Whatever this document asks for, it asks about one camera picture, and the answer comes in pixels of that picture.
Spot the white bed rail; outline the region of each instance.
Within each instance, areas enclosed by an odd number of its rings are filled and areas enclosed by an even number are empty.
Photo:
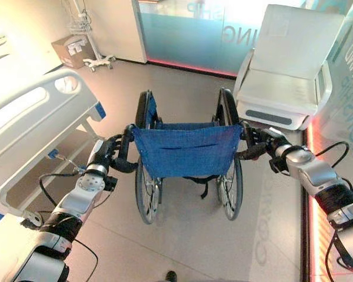
[[[94,94],[69,69],[44,75],[0,101],[0,212],[28,217],[25,207],[7,203],[8,190],[79,125],[97,139],[86,119],[104,116]]]

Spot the wheeled stand base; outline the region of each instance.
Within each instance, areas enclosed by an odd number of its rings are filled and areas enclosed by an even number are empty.
[[[95,72],[95,68],[97,66],[106,65],[108,69],[112,69],[111,62],[115,62],[116,59],[113,55],[108,55],[104,58],[100,58],[97,60],[92,59],[83,59],[85,66],[88,66],[92,72]]]

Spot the cardboard box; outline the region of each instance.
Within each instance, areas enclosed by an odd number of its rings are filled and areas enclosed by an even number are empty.
[[[79,69],[84,66],[83,59],[95,60],[94,51],[85,35],[69,35],[51,45],[60,61],[70,68]]]

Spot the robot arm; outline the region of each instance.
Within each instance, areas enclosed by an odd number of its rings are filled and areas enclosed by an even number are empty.
[[[112,158],[116,150],[126,157],[128,142],[118,141],[121,137],[116,135],[96,142],[85,173],[55,207],[35,238],[26,245],[4,281],[66,281],[69,268],[63,260],[71,252],[72,242],[102,192],[115,188],[117,179],[107,175],[109,167],[128,172],[136,168],[136,163]]]
[[[275,129],[253,129],[244,122],[242,139],[248,150],[237,153],[242,160],[254,159],[267,152],[275,172],[288,171],[314,197],[335,229],[334,244],[343,262],[353,270],[353,192],[325,161],[301,147],[292,146]]]

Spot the gray tile floor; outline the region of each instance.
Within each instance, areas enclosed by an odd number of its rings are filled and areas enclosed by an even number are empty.
[[[164,122],[206,122],[220,87],[234,87],[234,80],[123,61],[115,62],[113,70],[78,72],[106,110],[102,122],[91,123],[104,137],[134,122],[143,90],[152,89]],[[285,133],[300,143],[299,133]],[[129,159],[137,158],[132,145]],[[78,235],[99,256],[91,281],[157,281],[168,270],[177,272],[178,281],[299,281],[299,184],[273,174],[267,156],[242,163],[242,169],[244,201],[235,221],[226,219],[213,182],[201,200],[203,186],[170,178],[151,226],[143,224],[137,211],[135,174],[111,170],[119,179],[115,192]],[[66,263],[69,281],[84,281],[94,258],[74,243]]]

